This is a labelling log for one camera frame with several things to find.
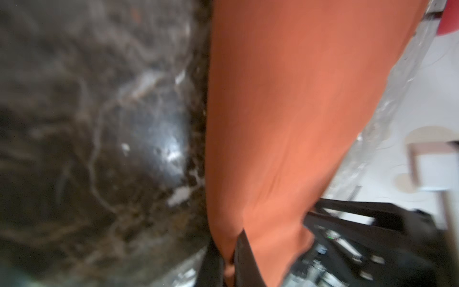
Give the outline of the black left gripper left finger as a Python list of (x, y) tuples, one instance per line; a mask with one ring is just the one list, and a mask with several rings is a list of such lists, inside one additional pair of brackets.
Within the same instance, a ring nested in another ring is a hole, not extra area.
[(225, 287), (224, 260), (213, 239), (208, 244), (194, 287)]

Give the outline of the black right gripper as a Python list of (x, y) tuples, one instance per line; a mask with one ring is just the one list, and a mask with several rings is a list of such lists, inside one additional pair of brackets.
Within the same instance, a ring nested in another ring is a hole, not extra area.
[(442, 217), (393, 203), (320, 199), (303, 220), (312, 248), (286, 287), (456, 287), (459, 284), (459, 144), (412, 143), (410, 175), (436, 193)]

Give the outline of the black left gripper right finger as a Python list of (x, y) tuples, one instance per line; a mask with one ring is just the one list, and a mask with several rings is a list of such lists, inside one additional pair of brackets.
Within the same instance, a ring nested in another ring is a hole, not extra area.
[(266, 287), (244, 230), (235, 246), (234, 266), (235, 287)]

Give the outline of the rust orange skirt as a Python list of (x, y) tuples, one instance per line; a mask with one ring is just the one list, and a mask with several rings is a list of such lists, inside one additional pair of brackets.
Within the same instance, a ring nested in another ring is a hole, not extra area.
[(215, 1), (205, 182), (212, 237), (235, 285), (246, 233), (276, 287), (303, 227), (373, 116), (427, 1)]

